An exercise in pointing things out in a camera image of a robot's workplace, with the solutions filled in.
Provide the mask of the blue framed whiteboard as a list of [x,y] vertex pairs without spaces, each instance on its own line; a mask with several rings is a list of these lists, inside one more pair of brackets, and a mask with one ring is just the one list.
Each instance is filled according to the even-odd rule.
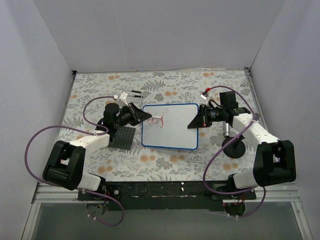
[[188,129],[199,106],[196,103],[145,105],[142,110],[152,116],[142,123],[141,143],[144,147],[195,150],[199,145],[199,130]]

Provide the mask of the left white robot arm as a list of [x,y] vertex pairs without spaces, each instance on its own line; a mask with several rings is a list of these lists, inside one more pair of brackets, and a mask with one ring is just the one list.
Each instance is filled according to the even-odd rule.
[[85,159],[94,152],[106,148],[129,151],[136,132],[135,126],[152,118],[150,113],[133,103],[120,107],[116,103],[105,106],[103,118],[92,135],[78,140],[57,141],[49,155],[42,178],[68,190],[88,189],[95,200],[106,196],[102,178],[84,171]]

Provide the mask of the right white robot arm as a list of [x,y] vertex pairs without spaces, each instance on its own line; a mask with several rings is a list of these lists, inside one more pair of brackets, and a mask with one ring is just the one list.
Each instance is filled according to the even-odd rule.
[[290,140],[280,140],[264,129],[247,108],[239,107],[233,91],[221,92],[220,104],[212,105],[212,100],[199,107],[197,115],[187,126],[188,129],[209,128],[215,122],[224,122],[239,132],[238,137],[227,137],[223,152],[231,158],[241,157],[246,148],[242,140],[247,140],[255,151],[253,168],[235,173],[226,181],[227,195],[237,199],[245,189],[266,187],[294,182],[297,177],[295,149]]

